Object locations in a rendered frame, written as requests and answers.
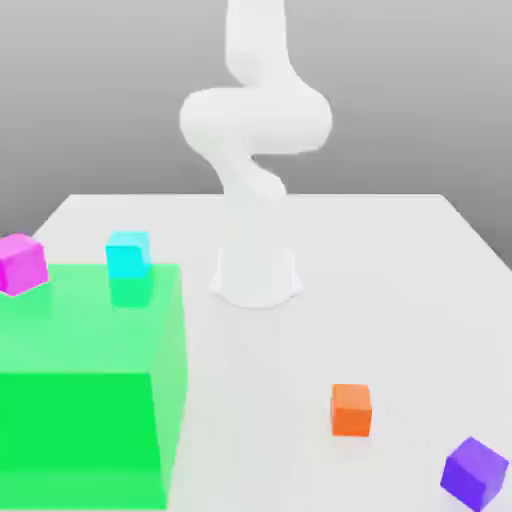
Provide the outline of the small cyan cube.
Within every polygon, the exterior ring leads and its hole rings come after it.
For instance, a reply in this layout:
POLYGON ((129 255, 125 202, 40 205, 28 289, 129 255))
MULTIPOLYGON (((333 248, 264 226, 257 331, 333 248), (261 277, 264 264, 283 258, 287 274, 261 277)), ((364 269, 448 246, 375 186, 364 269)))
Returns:
POLYGON ((110 278, 144 277, 151 267, 149 234, 143 231, 114 231, 105 246, 110 278))

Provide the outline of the small orange cube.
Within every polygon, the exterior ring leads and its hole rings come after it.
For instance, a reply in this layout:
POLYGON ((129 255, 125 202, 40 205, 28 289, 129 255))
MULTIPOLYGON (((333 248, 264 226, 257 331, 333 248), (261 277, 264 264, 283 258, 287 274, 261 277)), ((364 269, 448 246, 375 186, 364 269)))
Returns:
POLYGON ((333 384, 330 413, 334 436, 368 437, 372 421, 369 387, 366 384, 333 384))

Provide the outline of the small magenta cube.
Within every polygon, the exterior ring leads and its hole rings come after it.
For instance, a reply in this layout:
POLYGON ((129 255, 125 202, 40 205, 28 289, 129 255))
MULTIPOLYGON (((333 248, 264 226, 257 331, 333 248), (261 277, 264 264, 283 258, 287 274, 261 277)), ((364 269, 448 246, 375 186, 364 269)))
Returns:
POLYGON ((0 238, 0 292, 16 296, 48 279, 44 248, 40 242, 22 233, 0 238))

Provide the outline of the small purple cube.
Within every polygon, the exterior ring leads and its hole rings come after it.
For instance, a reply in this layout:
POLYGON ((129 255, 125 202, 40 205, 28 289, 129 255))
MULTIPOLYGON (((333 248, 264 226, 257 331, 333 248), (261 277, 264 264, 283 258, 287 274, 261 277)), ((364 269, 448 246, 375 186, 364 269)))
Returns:
POLYGON ((481 512, 500 492, 508 467, 505 457, 468 437, 447 456, 440 486, 473 512, 481 512))

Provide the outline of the large green box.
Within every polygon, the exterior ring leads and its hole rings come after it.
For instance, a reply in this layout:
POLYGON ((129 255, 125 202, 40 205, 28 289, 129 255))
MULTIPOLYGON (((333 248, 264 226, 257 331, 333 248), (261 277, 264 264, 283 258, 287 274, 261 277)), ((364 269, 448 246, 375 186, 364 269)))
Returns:
POLYGON ((0 510, 163 510, 188 380, 180 268, 49 273, 0 293, 0 510))

